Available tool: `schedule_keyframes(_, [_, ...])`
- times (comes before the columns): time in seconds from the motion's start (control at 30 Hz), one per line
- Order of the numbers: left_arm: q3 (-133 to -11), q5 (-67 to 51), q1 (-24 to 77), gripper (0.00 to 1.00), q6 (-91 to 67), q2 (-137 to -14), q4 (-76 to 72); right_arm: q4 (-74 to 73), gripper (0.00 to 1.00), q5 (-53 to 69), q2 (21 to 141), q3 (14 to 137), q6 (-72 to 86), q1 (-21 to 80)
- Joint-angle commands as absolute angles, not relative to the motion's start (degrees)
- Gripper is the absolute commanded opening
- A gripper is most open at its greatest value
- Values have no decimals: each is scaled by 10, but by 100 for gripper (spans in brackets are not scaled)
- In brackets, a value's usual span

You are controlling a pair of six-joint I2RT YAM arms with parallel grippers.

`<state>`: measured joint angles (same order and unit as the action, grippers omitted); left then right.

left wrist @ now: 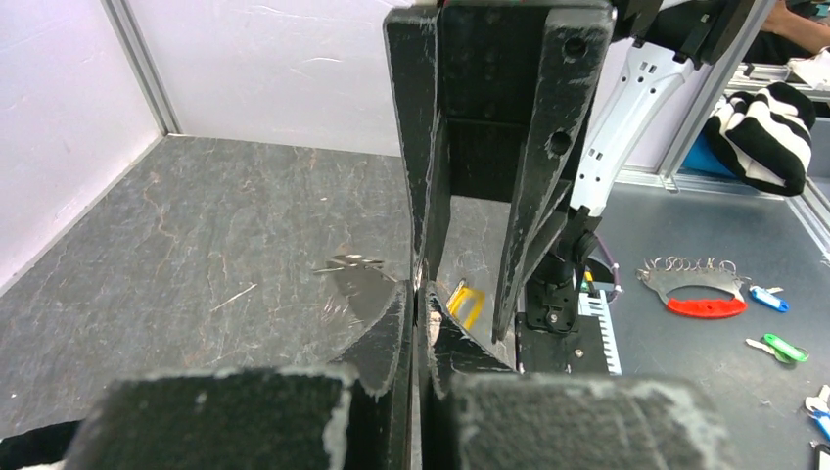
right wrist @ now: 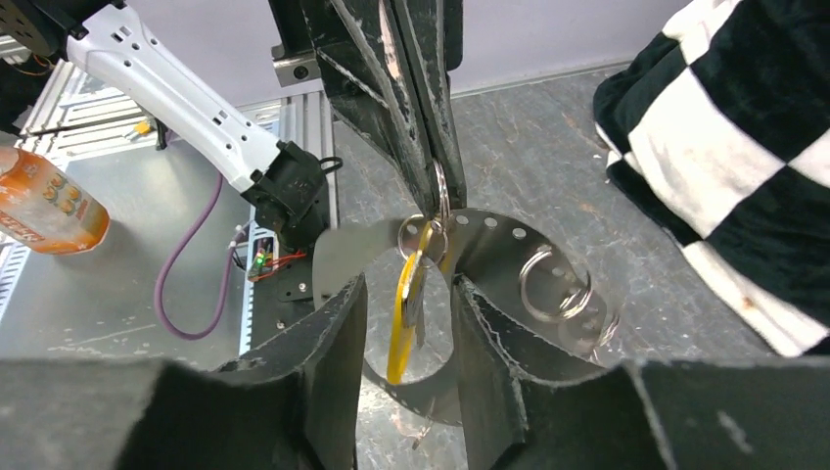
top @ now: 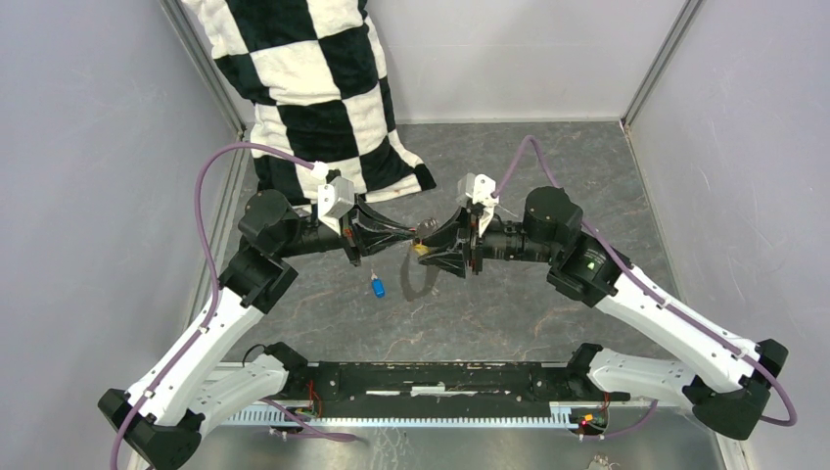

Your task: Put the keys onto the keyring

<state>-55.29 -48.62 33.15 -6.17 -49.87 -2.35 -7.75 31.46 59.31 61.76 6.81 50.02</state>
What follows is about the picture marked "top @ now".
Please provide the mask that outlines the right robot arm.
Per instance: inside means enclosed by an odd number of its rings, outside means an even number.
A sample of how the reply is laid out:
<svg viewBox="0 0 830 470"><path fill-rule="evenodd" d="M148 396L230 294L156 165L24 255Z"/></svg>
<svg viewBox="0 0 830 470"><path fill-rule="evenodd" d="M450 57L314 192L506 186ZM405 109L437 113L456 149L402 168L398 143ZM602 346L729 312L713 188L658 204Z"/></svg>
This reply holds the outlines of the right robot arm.
<svg viewBox="0 0 830 470"><path fill-rule="evenodd" d="M421 264L458 277L479 273L488 259L546 263L547 281L558 293L622 321L670 353L658 360L584 344L565 374L573 397L589 400L602 391L679 406L736 441L747 440L765 420L788 350L721 328L667 293L588 229L564 190L533 189L518 222L502 222L484 204L468 202L420 244Z"/></svg>

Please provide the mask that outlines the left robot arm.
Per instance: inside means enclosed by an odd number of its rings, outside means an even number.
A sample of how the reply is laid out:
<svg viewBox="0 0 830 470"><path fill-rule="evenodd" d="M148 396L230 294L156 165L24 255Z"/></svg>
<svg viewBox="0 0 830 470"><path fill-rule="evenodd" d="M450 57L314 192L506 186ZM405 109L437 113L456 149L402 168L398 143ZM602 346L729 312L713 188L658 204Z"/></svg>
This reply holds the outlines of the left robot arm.
<svg viewBox="0 0 830 470"><path fill-rule="evenodd" d="M274 347L247 366L209 383L230 348L276 305L297 279L290 257L343 250L361 258L414 239L415 231L325 185L322 214L301 216L276 190L252 196L239 222L242 244L213 281L201 313L151 370L127 390L109 389L99 409L154 469L179 469L218 425L253 403L279 394L299 397L306 371Z"/></svg>

